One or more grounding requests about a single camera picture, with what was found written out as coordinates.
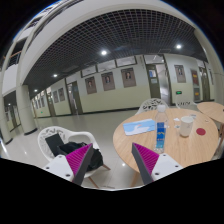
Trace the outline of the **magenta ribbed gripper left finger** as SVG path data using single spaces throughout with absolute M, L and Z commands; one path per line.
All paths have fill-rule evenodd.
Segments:
M 80 186 L 92 155 L 93 144 L 88 144 L 66 156 L 56 156 L 44 170 Z

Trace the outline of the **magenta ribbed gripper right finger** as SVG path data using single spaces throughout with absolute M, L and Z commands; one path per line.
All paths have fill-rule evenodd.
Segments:
M 132 144 L 132 155 L 145 185 L 182 169 L 182 166 L 168 154 L 157 154 L 137 143 Z

